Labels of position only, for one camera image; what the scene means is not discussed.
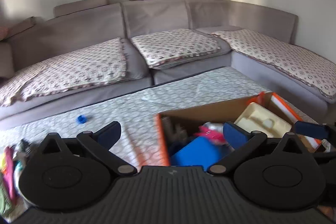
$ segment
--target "screw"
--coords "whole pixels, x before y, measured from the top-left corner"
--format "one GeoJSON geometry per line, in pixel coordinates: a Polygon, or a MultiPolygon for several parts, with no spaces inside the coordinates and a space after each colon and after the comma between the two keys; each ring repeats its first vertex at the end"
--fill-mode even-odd
{"type": "Polygon", "coordinates": [[[134,171],[134,167],[131,165],[120,165],[118,167],[118,172],[121,174],[129,174],[134,171]]]}
{"type": "Polygon", "coordinates": [[[210,167],[210,171],[215,174],[221,174],[226,171],[226,167],[223,165],[213,165],[210,167]]]}

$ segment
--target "toy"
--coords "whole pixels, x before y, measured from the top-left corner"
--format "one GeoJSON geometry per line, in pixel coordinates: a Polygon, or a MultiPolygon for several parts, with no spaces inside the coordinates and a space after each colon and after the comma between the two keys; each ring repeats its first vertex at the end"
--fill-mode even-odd
{"type": "Polygon", "coordinates": [[[87,122],[87,118],[84,115],[79,115],[77,117],[77,122],[78,123],[86,123],[87,122]]]}

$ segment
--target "yellow plastic tray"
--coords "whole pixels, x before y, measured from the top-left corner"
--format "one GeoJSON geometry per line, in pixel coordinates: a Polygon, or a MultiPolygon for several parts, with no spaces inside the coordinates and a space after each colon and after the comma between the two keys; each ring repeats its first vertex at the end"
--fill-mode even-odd
{"type": "Polygon", "coordinates": [[[260,130],[269,138],[282,138],[292,128],[288,122],[257,103],[250,103],[235,124],[247,132],[260,130]]]}

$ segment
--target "cardboard box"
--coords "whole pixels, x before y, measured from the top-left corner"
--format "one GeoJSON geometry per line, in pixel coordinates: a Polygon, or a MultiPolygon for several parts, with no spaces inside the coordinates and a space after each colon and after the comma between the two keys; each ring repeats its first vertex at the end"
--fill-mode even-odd
{"type": "MultiPolygon", "coordinates": [[[[206,122],[234,122],[243,113],[251,100],[257,98],[258,95],[185,109],[170,110],[157,114],[156,123],[163,164],[169,166],[170,160],[166,145],[166,136],[161,121],[162,117],[169,117],[173,124],[180,124],[189,134],[193,134],[198,132],[198,127],[206,122]]],[[[265,93],[262,105],[291,125],[296,121],[302,120],[276,93],[265,93]]],[[[302,135],[299,135],[299,137],[310,152],[314,152],[321,144],[319,140],[306,138],[302,135]]]]}

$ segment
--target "pink cloth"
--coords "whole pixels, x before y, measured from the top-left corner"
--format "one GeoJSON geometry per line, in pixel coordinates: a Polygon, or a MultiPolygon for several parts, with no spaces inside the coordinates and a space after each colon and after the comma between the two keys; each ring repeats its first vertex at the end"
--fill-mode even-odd
{"type": "Polygon", "coordinates": [[[6,173],[3,176],[3,180],[7,186],[9,197],[13,204],[16,201],[15,188],[14,188],[14,163],[13,163],[13,149],[5,148],[5,158],[6,158],[6,173]]]}
{"type": "Polygon", "coordinates": [[[194,135],[205,137],[213,144],[217,145],[226,144],[226,140],[224,139],[223,133],[220,133],[215,130],[210,130],[205,126],[200,126],[199,133],[195,133],[194,135]]]}

